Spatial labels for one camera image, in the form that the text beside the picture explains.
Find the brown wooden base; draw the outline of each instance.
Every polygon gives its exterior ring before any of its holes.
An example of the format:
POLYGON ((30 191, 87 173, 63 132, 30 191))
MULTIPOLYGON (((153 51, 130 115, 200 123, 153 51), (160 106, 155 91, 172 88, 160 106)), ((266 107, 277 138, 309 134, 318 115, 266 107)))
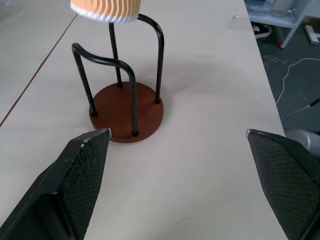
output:
POLYGON ((118 143, 134 143, 151 136, 161 124, 163 102, 155 104, 156 92, 141 83, 136 84, 136 95, 138 136, 132 135, 129 82, 124 82, 123 87, 112 84, 95 95, 97 116, 89 113, 94 128, 110 128, 111 140, 118 143))

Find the white table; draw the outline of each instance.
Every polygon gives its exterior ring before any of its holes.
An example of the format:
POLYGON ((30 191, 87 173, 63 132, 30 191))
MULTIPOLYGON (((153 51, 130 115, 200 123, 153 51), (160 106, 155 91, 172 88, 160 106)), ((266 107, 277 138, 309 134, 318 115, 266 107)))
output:
MULTIPOLYGON (((285 240, 246 140, 248 128, 284 132, 244 2, 148 0, 140 12, 164 32, 164 118, 146 140, 110 143, 85 239, 285 240), (234 15, 245 21, 229 24, 234 15)), ((154 30, 123 24, 116 39, 154 88, 154 30)), ((93 130, 74 42, 112 56, 106 24, 78 16, 0 128, 0 224, 67 142, 93 130)), ((113 67, 83 63, 93 94, 116 82, 113 67)))
POLYGON ((60 0, 16 0, 0 17, 0 123, 74 18, 60 0))

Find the black metal rod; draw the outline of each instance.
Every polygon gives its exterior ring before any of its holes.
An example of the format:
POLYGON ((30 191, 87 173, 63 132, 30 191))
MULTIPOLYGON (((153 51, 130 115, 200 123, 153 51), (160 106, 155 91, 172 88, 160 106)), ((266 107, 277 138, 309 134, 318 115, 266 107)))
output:
POLYGON ((79 70, 79 74, 80 74, 80 77, 81 77, 81 80, 82 80, 82 83, 83 83, 83 87, 84 87, 84 90, 85 90, 86 97, 88 98, 88 101, 89 101, 91 115, 95 117, 95 116, 97 116, 97 110, 96 110, 94 99, 93 99, 92 94, 91 94, 91 90, 90 90, 90 86, 89 86, 88 79, 87 79, 87 76, 86 76, 86 72, 85 72, 85 69, 84 69, 84 65, 82 63, 80 54, 77 51, 74 51, 73 49, 72 49, 72 53, 73 53, 73 56, 74 56, 74 60, 76 62, 76 66, 78 67, 78 70, 79 70))
POLYGON ((151 25, 158 37, 158 69, 156 74, 156 88, 155 88, 155 100, 154 102, 156 104, 160 103, 160 89, 161 89, 161 79, 162 79, 162 68, 163 68, 163 62, 164 62, 164 51, 165 51, 165 37, 164 33, 162 32, 161 27, 156 23, 153 19, 146 15, 139 14, 138 20, 145 22, 149 25, 151 25))
MULTIPOLYGON (((92 53, 83 49, 83 47, 80 46, 78 43, 72 44, 72 52, 73 52, 74 56, 78 56, 79 58, 80 58, 80 56, 82 56, 85 59, 87 59, 93 63, 117 67, 117 68, 125 70, 125 72, 129 76, 129 82, 130 82, 132 135, 137 136, 139 134, 139 132, 138 132, 138 115, 137 115, 137 110, 138 110, 137 109, 137 86, 136 86, 137 83, 136 83, 136 76, 135 76, 135 73, 132 70, 132 68, 124 61, 93 55, 92 53)), ((86 76, 83 65, 82 65, 81 69, 83 70, 84 76, 86 76)))
MULTIPOLYGON (((109 23, 109 32, 110 32, 110 39, 111 39, 113 58, 118 60, 119 58, 118 58, 117 42, 116 42, 116 35, 115 35, 115 24, 113 22, 109 23)), ((120 68, 116 67, 115 68, 115 72, 116 72, 116 78, 118 80, 117 86, 119 88, 122 88, 123 84, 122 84, 122 81, 121 81, 120 68)))

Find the desk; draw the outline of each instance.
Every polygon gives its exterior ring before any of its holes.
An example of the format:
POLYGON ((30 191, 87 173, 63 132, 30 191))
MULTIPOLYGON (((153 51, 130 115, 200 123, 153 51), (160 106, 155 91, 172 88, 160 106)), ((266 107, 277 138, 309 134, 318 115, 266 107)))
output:
POLYGON ((16 2, 0 17, 0 123, 75 16, 64 1, 16 2))
MULTIPOLYGON (((140 12, 164 32, 164 118, 143 141, 110 143, 85 239, 285 240, 246 140, 248 128, 284 132, 244 2, 146 0, 140 12), (230 27, 234 15, 245 20, 230 27)), ((67 142, 93 130, 71 44, 110 57, 107 29, 78 16, 0 128, 0 169, 12 173, 0 180, 0 224, 67 142)), ((115 33, 119 58, 155 88, 154 30, 115 33)), ((93 94, 116 82, 113 67, 83 64, 93 94)))

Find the round wooden base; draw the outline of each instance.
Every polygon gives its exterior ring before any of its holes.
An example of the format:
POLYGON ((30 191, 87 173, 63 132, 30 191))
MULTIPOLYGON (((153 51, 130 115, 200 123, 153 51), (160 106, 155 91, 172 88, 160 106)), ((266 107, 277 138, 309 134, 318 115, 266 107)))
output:
POLYGON ((138 136, 132 134, 129 82, 124 82, 123 87, 112 84, 95 95, 97 116, 89 113, 94 128, 110 128, 111 140, 118 143, 135 143, 151 136, 161 124, 163 102, 155 104, 156 92, 141 83, 136 84, 136 96, 138 136))

